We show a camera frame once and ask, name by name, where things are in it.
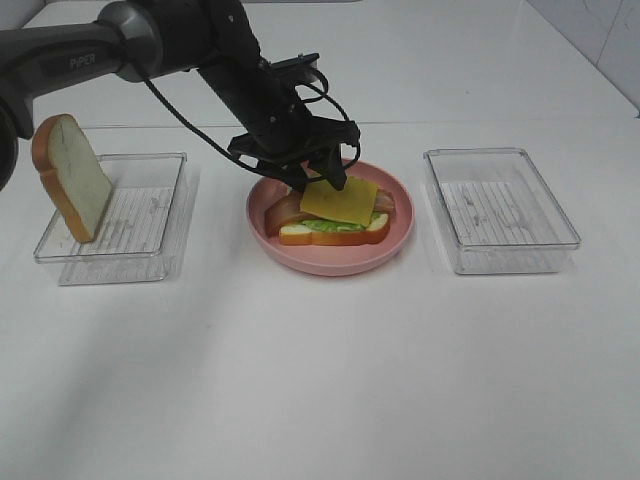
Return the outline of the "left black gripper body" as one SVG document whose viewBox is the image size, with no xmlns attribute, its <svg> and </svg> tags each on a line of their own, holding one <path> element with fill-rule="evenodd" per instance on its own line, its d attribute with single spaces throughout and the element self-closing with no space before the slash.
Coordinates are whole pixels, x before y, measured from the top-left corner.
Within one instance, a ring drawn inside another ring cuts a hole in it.
<svg viewBox="0 0 640 480">
<path fill-rule="evenodd" d="M 277 165 L 302 166 L 306 162 L 309 168 L 309 160 L 320 149 L 359 146 L 360 131 L 354 121 L 347 116 L 341 120 L 315 116 L 308 108 L 310 102 L 298 95 L 298 86 L 310 88 L 314 82 L 282 82 L 267 71 L 269 63 L 260 58 L 256 65 L 245 68 L 236 61 L 219 58 L 198 70 L 246 130 L 227 147 L 232 160 L 238 162 L 247 156 Z M 326 100 L 328 80 L 317 67 L 314 74 L 321 83 L 315 99 Z"/>
</svg>

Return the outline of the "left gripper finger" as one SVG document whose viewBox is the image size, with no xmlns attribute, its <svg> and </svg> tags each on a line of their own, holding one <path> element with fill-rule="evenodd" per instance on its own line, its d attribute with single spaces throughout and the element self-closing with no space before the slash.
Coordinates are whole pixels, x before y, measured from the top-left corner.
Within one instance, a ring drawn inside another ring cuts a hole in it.
<svg viewBox="0 0 640 480">
<path fill-rule="evenodd" d="M 300 164 L 277 165 L 259 160 L 256 169 L 263 177 L 279 180 L 295 191 L 304 191 L 308 176 Z"/>
<path fill-rule="evenodd" d="M 316 178 L 326 180 L 335 190 L 341 191 L 347 181 L 339 145 L 316 151 L 309 160 L 309 169 Z"/>
</svg>

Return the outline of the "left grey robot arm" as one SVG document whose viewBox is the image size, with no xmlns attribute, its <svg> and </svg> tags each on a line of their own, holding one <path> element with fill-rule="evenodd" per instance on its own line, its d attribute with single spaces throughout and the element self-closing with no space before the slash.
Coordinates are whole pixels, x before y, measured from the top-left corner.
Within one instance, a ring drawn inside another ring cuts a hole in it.
<svg viewBox="0 0 640 480">
<path fill-rule="evenodd" d="M 360 131 L 346 113 L 310 112 L 299 87 L 327 100 L 328 81 L 316 56 L 279 62 L 261 53 L 238 1 L 115 1 L 98 18 L 1 34 L 1 177 L 12 176 L 18 143 L 34 134 L 32 106 L 42 95 L 114 74 L 151 85 L 179 71 L 196 71 L 244 133 L 221 153 L 241 168 L 297 191 L 326 181 L 342 189 Z"/>
</svg>

